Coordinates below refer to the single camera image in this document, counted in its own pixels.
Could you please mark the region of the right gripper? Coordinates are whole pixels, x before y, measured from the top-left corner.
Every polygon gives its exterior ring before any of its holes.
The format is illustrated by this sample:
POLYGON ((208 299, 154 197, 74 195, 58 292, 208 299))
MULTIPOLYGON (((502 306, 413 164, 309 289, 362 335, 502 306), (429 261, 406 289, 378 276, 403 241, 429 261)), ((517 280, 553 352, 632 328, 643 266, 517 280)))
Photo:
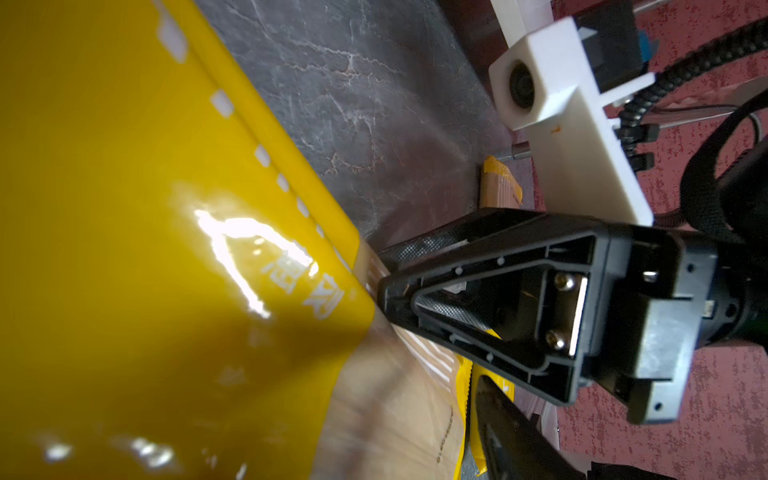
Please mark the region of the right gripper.
POLYGON ((587 375, 631 424, 678 419, 695 351, 767 346, 767 250, 636 227, 599 354, 600 235, 445 233, 380 252, 385 316, 559 406, 587 375))

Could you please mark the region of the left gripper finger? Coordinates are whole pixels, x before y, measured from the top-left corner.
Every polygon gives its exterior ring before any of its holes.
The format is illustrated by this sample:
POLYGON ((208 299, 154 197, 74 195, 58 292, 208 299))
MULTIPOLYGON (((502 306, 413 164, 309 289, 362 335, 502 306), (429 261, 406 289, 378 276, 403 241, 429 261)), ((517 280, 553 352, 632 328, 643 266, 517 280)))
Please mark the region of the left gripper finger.
POLYGON ((505 479, 583 479, 496 383, 484 375, 474 400, 487 475, 505 479))

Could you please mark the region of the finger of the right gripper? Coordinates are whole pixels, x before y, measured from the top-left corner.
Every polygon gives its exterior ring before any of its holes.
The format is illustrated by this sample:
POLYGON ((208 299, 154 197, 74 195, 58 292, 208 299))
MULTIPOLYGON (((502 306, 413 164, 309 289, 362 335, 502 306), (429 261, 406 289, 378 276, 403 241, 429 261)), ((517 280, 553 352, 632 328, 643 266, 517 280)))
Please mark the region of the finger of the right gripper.
POLYGON ((516 249, 601 229, 605 222, 594 217, 535 212, 510 208, 484 208, 378 253, 390 270, 424 258, 451 245, 467 242, 470 252, 483 255, 516 249))

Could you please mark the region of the yellow spaghetti bag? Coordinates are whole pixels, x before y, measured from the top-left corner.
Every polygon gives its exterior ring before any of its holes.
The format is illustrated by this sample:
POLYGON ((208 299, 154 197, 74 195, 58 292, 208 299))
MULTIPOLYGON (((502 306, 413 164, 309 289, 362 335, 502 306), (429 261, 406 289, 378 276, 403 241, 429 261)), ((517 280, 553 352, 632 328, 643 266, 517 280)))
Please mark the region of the yellow spaghetti bag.
POLYGON ((510 169, 494 156, 487 157, 480 175, 480 208, 512 208, 523 206, 523 189, 510 169))
POLYGON ((372 245, 506 140, 438 1, 1 5, 1 475, 458 479, 372 245))

